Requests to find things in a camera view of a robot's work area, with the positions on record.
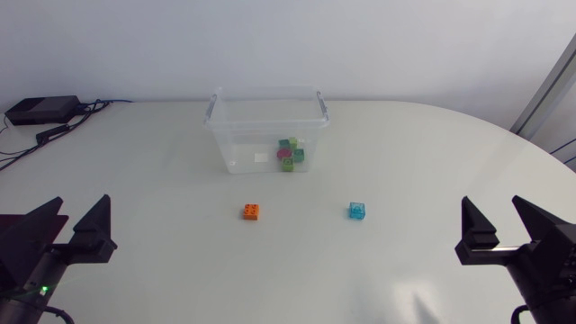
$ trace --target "toy block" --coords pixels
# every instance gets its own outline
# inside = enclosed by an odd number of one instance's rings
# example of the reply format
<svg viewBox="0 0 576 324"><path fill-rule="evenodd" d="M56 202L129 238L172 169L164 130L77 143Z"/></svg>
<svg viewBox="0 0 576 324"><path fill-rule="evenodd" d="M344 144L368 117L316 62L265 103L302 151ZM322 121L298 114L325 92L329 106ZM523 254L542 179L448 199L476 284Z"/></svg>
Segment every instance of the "toy block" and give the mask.
<svg viewBox="0 0 576 324"><path fill-rule="evenodd" d="M291 157L284 157L282 159L282 170L285 172L294 171L294 159Z"/></svg>
<svg viewBox="0 0 576 324"><path fill-rule="evenodd" d="M296 138L289 138L288 142L290 143L290 149L298 148L298 140Z"/></svg>
<svg viewBox="0 0 576 324"><path fill-rule="evenodd" d="M350 218L355 220L363 220L366 215L364 204L361 202L350 203Z"/></svg>
<svg viewBox="0 0 576 324"><path fill-rule="evenodd" d="M248 203L244 206L244 219L248 221L258 221L258 214L260 213L260 206L257 204Z"/></svg>
<svg viewBox="0 0 576 324"><path fill-rule="evenodd" d="M280 148L276 156L280 159L290 158L292 156L292 150L289 148Z"/></svg>
<svg viewBox="0 0 576 324"><path fill-rule="evenodd" d="M302 162L304 160L304 148L297 148L294 150L294 162Z"/></svg>
<svg viewBox="0 0 576 324"><path fill-rule="evenodd" d="M278 146L280 146L280 149L289 149L290 141L288 139L280 139L278 140Z"/></svg>

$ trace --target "white wall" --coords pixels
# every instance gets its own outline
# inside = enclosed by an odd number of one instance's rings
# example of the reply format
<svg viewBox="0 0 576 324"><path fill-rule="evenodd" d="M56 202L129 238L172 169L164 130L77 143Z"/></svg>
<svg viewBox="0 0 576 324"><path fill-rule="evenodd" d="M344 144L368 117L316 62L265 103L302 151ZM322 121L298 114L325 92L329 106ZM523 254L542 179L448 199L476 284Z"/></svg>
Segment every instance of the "white wall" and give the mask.
<svg viewBox="0 0 576 324"><path fill-rule="evenodd" d="M20 0L0 4L0 111L23 97L208 99L314 84L509 128L576 31L573 0Z"/></svg>

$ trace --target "power adapter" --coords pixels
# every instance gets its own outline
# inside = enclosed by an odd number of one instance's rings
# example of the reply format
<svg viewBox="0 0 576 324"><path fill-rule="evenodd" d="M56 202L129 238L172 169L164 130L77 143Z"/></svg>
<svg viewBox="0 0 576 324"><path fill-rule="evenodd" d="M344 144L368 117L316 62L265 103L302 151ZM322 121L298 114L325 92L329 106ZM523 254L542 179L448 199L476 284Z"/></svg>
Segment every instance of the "power adapter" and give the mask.
<svg viewBox="0 0 576 324"><path fill-rule="evenodd" d="M66 123L77 114L75 95L26 98L10 108L5 116L12 125Z"/></svg>

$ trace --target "transparent blue block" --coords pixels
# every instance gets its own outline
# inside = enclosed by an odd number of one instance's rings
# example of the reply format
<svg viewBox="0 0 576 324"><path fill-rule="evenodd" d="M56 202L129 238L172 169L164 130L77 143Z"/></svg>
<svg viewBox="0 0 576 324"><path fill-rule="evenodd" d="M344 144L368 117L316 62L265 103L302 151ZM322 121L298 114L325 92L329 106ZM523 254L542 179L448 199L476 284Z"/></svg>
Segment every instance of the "transparent blue block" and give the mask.
<svg viewBox="0 0 576 324"><path fill-rule="evenodd" d="M366 209L361 202L350 203L350 218L355 220L363 220L366 215Z"/></svg>

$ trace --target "green toy block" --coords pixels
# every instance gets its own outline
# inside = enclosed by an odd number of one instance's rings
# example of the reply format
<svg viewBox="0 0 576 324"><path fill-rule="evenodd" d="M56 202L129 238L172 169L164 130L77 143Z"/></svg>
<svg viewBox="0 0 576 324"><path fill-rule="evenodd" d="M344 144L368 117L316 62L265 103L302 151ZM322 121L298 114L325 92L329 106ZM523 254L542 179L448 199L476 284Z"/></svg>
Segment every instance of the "green toy block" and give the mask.
<svg viewBox="0 0 576 324"><path fill-rule="evenodd" d="M288 141L290 142L290 149L298 148L298 140L296 138L289 138Z"/></svg>
<svg viewBox="0 0 576 324"><path fill-rule="evenodd" d="M302 162L304 160L304 148L297 148L292 153L294 162Z"/></svg>
<svg viewBox="0 0 576 324"><path fill-rule="evenodd" d="M294 159L292 157L282 158L282 170L285 172L294 171Z"/></svg>
<svg viewBox="0 0 576 324"><path fill-rule="evenodd" d="M289 149L290 141L288 139L280 139L278 140L278 145L280 146L280 149Z"/></svg>

